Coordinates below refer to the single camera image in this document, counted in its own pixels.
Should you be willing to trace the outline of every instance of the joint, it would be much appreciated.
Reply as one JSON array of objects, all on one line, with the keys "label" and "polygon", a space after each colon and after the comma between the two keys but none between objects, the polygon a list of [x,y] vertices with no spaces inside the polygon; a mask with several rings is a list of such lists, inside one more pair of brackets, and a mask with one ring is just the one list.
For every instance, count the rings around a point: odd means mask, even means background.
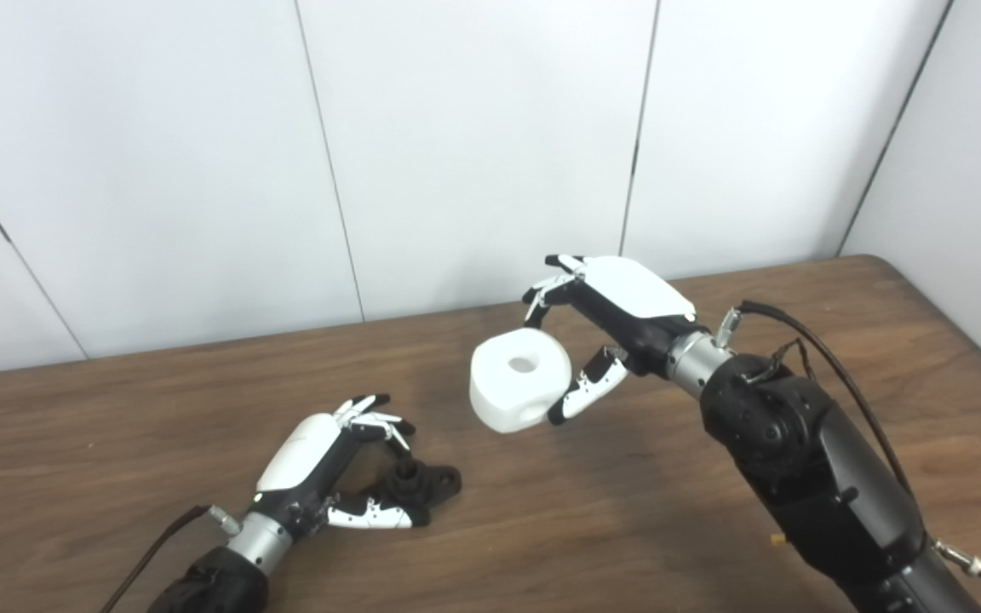
[{"label": "joint", "polygon": [[732,357],[733,353],[719,347],[713,336],[697,330],[673,345],[665,373],[670,381],[699,399],[717,369]]},{"label": "joint", "polygon": [[240,521],[237,521],[230,513],[226,513],[226,509],[213,504],[210,505],[210,508],[207,508],[207,515],[214,521],[217,521],[218,527],[221,528],[222,532],[226,532],[229,536],[240,535],[243,528]]},{"label": "joint", "polygon": [[958,548],[943,543],[938,539],[933,539],[932,544],[933,551],[938,552],[941,558],[947,559],[947,561],[961,567],[965,575],[981,579],[981,558],[978,555],[962,552]]}]

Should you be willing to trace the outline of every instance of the robotic arm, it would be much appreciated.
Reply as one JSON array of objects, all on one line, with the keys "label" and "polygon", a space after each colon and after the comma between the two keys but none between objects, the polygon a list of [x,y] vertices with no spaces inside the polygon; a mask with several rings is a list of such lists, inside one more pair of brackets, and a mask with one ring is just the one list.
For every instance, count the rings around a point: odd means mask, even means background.
[{"label": "robotic arm", "polygon": [[637,261],[552,255],[548,264],[565,274],[526,292],[525,326],[540,327],[550,307],[570,304],[618,344],[584,366],[550,407],[550,422],[580,414],[628,372],[672,381],[698,400],[706,432],[787,540],[857,610],[981,613],[943,564],[981,577],[981,559],[927,534],[898,463],[889,471],[836,401],[782,364],[783,350],[767,358],[728,347],[741,313],[771,307],[746,302],[712,335],[691,302]]},{"label": "robotic arm", "polygon": [[[414,434],[414,427],[397,416],[371,410],[385,403],[384,393],[358,396],[334,414],[310,415],[301,422],[264,470],[243,520],[217,506],[206,508],[228,533],[229,542],[196,559],[152,603],[149,613],[260,613],[267,605],[268,576],[290,547],[320,528],[429,524],[429,508],[460,491],[460,473],[416,461],[404,438]],[[384,442],[396,453],[393,469],[361,496],[332,491],[359,446],[373,442]],[[129,581],[124,583],[105,610],[128,585]]]}]

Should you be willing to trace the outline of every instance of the white object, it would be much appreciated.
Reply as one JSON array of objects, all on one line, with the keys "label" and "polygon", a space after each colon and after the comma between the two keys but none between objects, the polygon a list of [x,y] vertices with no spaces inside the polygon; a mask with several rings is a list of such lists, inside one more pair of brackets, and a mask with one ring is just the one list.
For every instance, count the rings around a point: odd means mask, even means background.
[{"label": "white object", "polygon": [[472,408],[498,432],[540,423],[569,386],[570,357],[542,330],[510,331],[484,341],[472,354]]},{"label": "white object", "polygon": [[835,255],[945,4],[662,3],[622,255],[664,278]]},{"label": "white object", "polygon": [[256,482],[257,492],[288,490],[313,472],[320,458],[339,438],[339,424],[328,414],[309,415],[297,424],[287,441]]},{"label": "white object", "polygon": [[981,3],[955,3],[844,255],[890,261],[981,347]]}]

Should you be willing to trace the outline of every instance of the black cable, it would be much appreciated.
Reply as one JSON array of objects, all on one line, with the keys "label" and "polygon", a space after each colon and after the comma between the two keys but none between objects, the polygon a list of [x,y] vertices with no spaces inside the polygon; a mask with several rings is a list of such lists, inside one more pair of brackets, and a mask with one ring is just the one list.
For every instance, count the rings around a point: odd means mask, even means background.
[{"label": "black cable", "polygon": [[161,536],[159,536],[156,541],[153,541],[151,547],[149,547],[148,550],[146,550],[146,553],[143,554],[143,559],[140,559],[139,563],[135,564],[135,567],[132,568],[131,573],[128,573],[128,577],[123,579],[123,582],[120,583],[120,587],[117,588],[114,593],[112,593],[112,597],[108,599],[108,602],[105,602],[105,606],[101,606],[100,613],[108,613],[109,610],[112,610],[113,606],[116,606],[116,603],[119,602],[125,591],[128,591],[128,588],[131,587],[131,583],[135,582],[135,579],[139,578],[139,574],[141,574],[143,568],[146,568],[149,561],[151,561],[153,558],[153,554],[157,553],[157,550],[164,545],[164,543],[169,539],[169,536],[175,535],[176,532],[180,531],[180,528],[187,526],[192,522],[192,520],[202,516],[203,513],[207,512],[208,508],[210,508],[210,505],[193,506],[192,508],[187,509],[187,512],[184,513],[184,515],[178,517],[174,523],[169,524],[169,527],[164,529],[164,532],[161,532]]},{"label": "black cable", "polygon": [[861,415],[864,416],[865,421],[869,423],[869,430],[873,431],[873,436],[876,438],[876,443],[879,444],[881,450],[884,451],[884,457],[888,460],[888,465],[892,467],[892,473],[895,473],[896,481],[899,482],[900,486],[906,490],[907,494],[910,495],[911,501],[915,501],[915,492],[911,491],[910,483],[907,481],[907,474],[904,473],[903,466],[900,466],[899,458],[896,457],[895,450],[892,449],[892,444],[888,443],[888,437],[884,434],[884,428],[881,427],[881,423],[877,421],[876,414],[873,409],[869,407],[869,400],[865,399],[862,395],[861,389],[858,388],[858,384],[853,381],[853,377],[846,370],[845,366],[838,361],[838,358],[828,349],[828,346],[824,345],[824,341],[821,341],[820,337],[815,335],[812,330],[808,329],[802,322],[797,321],[793,315],[787,314],[782,309],[778,307],[770,306],[770,304],[763,304],[759,302],[752,302],[751,300],[744,300],[737,306],[737,310],[741,313],[755,313],[758,315],[763,315],[763,317],[777,319],[777,321],[786,324],[791,327],[791,329],[797,330],[798,334],[805,337],[807,341],[810,342],[817,352],[820,352],[821,356],[828,360],[830,368],[834,370],[835,374],[840,377],[842,385],[850,392],[850,396],[853,396],[853,401],[861,409]]}]

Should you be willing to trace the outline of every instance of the wood grain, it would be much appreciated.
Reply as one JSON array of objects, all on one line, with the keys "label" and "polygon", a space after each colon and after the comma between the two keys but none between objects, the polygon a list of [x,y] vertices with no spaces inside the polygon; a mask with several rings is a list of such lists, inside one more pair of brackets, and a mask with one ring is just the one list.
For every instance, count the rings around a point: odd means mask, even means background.
[{"label": "wood grain", "polygon": [[[752,298],[816,329],[875,403],[935,535],[981,555],[981,352],[894,269],[859,256],[677,287],[704,322]],[[503,304],[0,373],[0,610],[98,609],[176,515],[211,501],[240,513],[303,416],[362,392],[391,392],[389,410],[421,427],[417,456],[457,466],[464,490],[426,529],[300,544],[272,612],[850,610],[771,546],[774,523],[665,381],[627,381],[564,427],[483,427],[468,357],[522,315]],[[545,327],[576,364],[605,342],[573,311]],[[736,346],[789,338],[748,319]],[[363,451],[343,485],[368,484],[384,458]],[[203,521],[182,531],[118,610],[144,610],[219,536]],[[981,600],[981,582],[966,585]]]}]

